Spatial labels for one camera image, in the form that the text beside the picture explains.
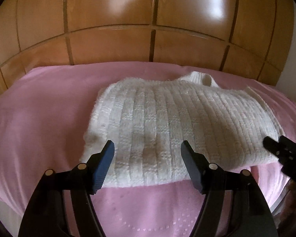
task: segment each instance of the white knitted sweater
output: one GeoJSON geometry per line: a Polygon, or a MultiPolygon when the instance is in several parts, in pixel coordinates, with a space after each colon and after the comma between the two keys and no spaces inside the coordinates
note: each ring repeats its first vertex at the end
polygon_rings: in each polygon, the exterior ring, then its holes
{"type": "Polygon", "coordinates": [[[199,72],[166,82],[127,78],[99,95],[81,161],[112,140],[115,156],[104,187],[162,184],[189,179],[180,152],[184,140],[230,170],[276,161],[262,140],[283,134],[250,88],[224,90],[199,72]]]}

